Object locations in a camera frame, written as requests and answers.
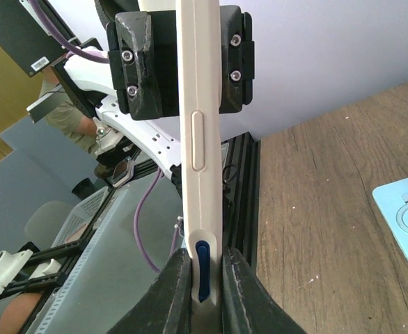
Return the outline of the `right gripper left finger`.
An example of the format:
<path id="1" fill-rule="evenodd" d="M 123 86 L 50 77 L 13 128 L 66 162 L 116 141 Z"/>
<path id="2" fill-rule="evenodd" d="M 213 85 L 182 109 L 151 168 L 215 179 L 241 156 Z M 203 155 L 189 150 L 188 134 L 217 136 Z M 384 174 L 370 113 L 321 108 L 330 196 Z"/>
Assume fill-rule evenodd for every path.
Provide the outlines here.
<path id="1" fill-rule="evenodd" d="M 191 260 L 177 249 L 141 300 L 110 334 L 173 334 L 191 332 Z"/>

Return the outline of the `beige phone case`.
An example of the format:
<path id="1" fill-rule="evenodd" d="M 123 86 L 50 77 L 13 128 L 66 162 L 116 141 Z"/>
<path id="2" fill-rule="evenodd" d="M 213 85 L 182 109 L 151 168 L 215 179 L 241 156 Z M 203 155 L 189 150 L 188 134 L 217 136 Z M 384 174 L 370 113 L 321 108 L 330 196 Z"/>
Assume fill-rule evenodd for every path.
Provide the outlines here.
<path id="1" fill-rule="evenodd" d="M 218 1 L 176 1 L 182 204 L 191 258 L 191 332 L 221 333 L 221 24 Z M 210 296 L 198 301 L 196 243 L 210 245 Z"/>

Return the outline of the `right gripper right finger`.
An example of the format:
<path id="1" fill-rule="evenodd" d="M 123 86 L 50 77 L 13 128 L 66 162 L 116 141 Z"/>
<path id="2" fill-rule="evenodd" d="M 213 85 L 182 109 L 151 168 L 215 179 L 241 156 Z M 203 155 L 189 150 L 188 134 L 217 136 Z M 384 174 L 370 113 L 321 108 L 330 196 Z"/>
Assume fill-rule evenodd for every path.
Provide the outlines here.
<path id="1" fill-rule="evenodd" d="M 269 295 L 236 248 L 222 256 L 223 333 L 304 333 Z"/>

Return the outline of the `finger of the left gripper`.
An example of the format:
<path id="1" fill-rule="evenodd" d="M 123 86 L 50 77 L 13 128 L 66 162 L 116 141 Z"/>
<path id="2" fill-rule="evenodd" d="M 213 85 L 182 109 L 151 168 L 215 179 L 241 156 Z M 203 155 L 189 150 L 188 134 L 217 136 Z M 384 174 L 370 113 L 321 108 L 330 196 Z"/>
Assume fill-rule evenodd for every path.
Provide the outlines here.
<path id="1" fill-rule="evenodd" d="M 121 12 L 106 32 L 120 111 L 133 120 L 178 116 L 175 11 Z"/>
<path id="2" fill-rule="evenodd" d="M 238 113 L 253 99 L 255 42 L 253 20 L 239 6 L 220 7 L 221 106 L 220 113 Z"/>

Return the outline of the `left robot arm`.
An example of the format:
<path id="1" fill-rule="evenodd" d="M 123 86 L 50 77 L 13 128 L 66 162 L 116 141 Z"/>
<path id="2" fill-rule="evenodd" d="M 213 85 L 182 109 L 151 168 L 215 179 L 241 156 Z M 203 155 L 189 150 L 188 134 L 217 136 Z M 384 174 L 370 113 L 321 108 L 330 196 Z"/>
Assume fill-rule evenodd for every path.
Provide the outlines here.
<path id="1" fill-rule="evenodd" d="M 108 63 L 97 63 L 77 54 L 64 65 L 70 96 L 78 102 L 87 95 L 103 95 L 93 116 L 119 131 L 162 167 L 177 182 L 179 147 L 162 150 L 155 135 L 156 120 L 180 114 L 178 54 L 174 10 L 141 11 L 134 3 L 96 1 L 95 7 L 107 32 Z M 220 6 L 221 98 L 219 113 L 235 114 L 253 99 L 255 46 L 253 21 L 239 6 Z"/>

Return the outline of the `phone with black screen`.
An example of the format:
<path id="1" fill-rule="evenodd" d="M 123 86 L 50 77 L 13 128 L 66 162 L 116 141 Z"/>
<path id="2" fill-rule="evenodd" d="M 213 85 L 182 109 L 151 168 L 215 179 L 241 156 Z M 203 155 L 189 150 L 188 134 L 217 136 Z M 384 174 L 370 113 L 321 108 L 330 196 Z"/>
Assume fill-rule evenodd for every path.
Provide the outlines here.
<path id="1" fill-rule="evenodd" d="M 198 285 L 198 301 L 204 302 L 210 296 L 210 245 L 200 240 L 196 243 L 196 252 L 199 265 L 199 285 Z"/>

